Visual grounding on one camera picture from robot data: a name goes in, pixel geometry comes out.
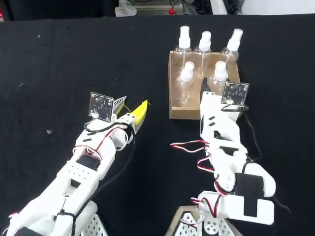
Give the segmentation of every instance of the tabletop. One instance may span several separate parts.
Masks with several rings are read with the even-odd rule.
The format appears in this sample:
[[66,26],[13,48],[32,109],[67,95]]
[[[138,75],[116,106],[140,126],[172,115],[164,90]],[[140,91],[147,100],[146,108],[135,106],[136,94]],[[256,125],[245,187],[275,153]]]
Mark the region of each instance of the tabletop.
[[[277,198],[293,213],[292,222],[276,207],[273,226],[232,223],[245,236],[312,230],[315,15],[1,23],[1,226],[9,213],[38,196],[71,157],[88,120],[90,91],[128,95],[130,109],[150,102],[130,166],[95,199],[112,235],[164,235],[179,206],[213,190],[213,177],[196,168],[201,154],[169,147],[199,138],[198,121],[168,118],[167,60],[181,25],[190,26],[193,46],[209,30],[214,52],[227,44],[234,28],[244,30],[239,69],[241,81],[250,83],[248,117],[263,152],[261,165],[276,180]],[[242,142],[255,157],[250,128],[243,118],[238,123]],[[109,175],[124,164],[127,152],[116,156]]]

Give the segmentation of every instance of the red object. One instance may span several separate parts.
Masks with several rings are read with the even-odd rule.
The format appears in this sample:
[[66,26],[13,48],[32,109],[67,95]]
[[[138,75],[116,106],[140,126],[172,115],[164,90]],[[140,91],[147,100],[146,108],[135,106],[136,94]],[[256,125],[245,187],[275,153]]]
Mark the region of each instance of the red object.
[[175,10],[174,10],[173,8],[170,8],[170,9],[168,10],[168,14],[170,14],[170,15],[172,16],[172,15],[175,15],[176,12],[175,12]]

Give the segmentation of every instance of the black background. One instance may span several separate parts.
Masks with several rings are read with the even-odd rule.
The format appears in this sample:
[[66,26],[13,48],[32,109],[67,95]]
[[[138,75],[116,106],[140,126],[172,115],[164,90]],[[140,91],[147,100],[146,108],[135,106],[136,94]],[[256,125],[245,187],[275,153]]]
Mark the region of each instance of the black background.
[[[314,187],[315,15],[184,16],[124,19],[43,20],[0,24],[0,223],[38,196],[71,157],[88,120],[90,91],[128,95],[134,109],[151,106],[137,134],[126,172],[95,199],[114,236],[161,236],[179,206],[213,177],[196,168],[202,154],[171,149],[171,142],[198,139],[198,121],[168,118],[168,53],[179,27],[191,27],[192,45],[204,30],[212,50],[244,30],[240,76],[250,83],[248,116],[264,154],[262,166],[275,178],[278,199],[273,226],[232,221],[245,236],[304,235],[311,230]],[[240,118],[244,145],[257,151]],[[109,175],[124,163],[116,156]]]

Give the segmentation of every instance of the circuit board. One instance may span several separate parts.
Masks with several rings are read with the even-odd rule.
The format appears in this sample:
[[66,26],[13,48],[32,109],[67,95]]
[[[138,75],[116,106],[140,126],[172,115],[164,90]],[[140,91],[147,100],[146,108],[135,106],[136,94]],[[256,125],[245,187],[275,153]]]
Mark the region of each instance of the circuit board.
[[226,82],[221,103],[244,106],[250,84]]
[[106,122],[112,118],[114,98],[91,92],[89,116]]

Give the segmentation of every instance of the black wire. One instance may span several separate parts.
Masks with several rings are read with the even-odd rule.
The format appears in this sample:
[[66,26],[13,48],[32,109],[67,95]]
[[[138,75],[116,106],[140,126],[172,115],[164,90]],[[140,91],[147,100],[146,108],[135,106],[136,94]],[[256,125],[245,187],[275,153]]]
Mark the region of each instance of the black wire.
[[247,124],[248,124],[249,127],[251,128],[251,131],[252,131],[252,138],[253,138],[253,140],[254,140],[256,149],[257,149],[257,151],[258,151],[258,153],[259,153],[259,159],[262,159],[262,152],[261,152],[261,149],[260,149],[260,147],[259,147],[259,145],[258,145],[258,142],[257,142],[257,137],[256,137],[255,129],[254,129],[252,123],[250,122],[250,119],[247,117],[247,114],[246,114],[246,113],[244,113],[244,116],[245,116],[245,119],[246,119]]
[[[128,156],[128,159],[125,163],[125,165],[121,168],[121,170],[116,174],[114,175],[111,179],[109,179],[108,181],[106,181],[105,183],[103,183],[100,187],[97,188],[97,190],[85,201],[85,203],[82,205],[82,207],[79,209],[79,211],[76,213],[75,215],[75,219],[77,219],[79,217],[79,215],[82,213],[82,211],[84,210],[84,208],[87,206],[87,204],[92,200],[93,197],[95,197],[103,188],[105,188],[106,186],[110,185],[112,182],[114,182],[124,171],[125,169],[127,168],[127,166],[129,165],[131,159],[132,159],[132,156],[133,156],[133,153],[134,153],[134,150],[135,150],[135,146],[136,146],[136,141],[135,141],[135,132],[134,132],[134,129],[133,127],[130,125],[130,124],[127,124],[127,123],[120,123],[120,122],[115,122],[113,124],[111,124],[110,126],[104,128],[104,129],[100,129],[102,131],[105,131],[105,130],[108,130],[110,129],[111,127],[113,127],[114,125],[117,125],[117,124],[121,124],[121,125],[125,125],[127,126],[131,132],[132,132],[132,136],[133,136],[133,139],[132,139],[132,150]],[[100,130],[90,130],[90,129],[87,129],[86,126],[88,125],[88,123],[86,123],[84,125],[84,128],[89,131],[89,132],[102,132]],[[72,230],[72,233],[71,233],[71,236],[74,236],[75,232],[74,230]]]
[[289,212],[291,219],[293,219],[292,211],[290,210],[288,206],[282,204],[275,196],[273,196],[272,199],[274,200],[276,204],[278,204],[278,206],[282,207],[283,209],[286,209],[287,212]]
[[127,125],[125,123],[119,123],[119,122],[114,122],[112,123],[110,126],[106,127],[106,128],[103,128],[103,129],[97,129],[97,130],[93,130],[93,129],[89,129],[88,128],[88,125],[90,124],[91,122],[87,122],[84,124],[84,129],[88,132],[91,132],[91,133],[99,133],[99,132],[104,132],[106,130],[109,130],[111,128],[113,128],[115,125],[118,125],[118,124],[123,124],[123,125]]
[[228,104],[228,105],[222,107],[221,111],[222,112],[245,112],[245,111],[248,111],[250,109],[249,106],[247,106],[245,104],[243,106],[239,106],[236,109],[227,109],[229,106],[231,106],[231,104]]
[[182,7],[183,7],[183,15],[186,15],[186,13],[185,13],[185,7],[184,7],[184,0],[182,0]]

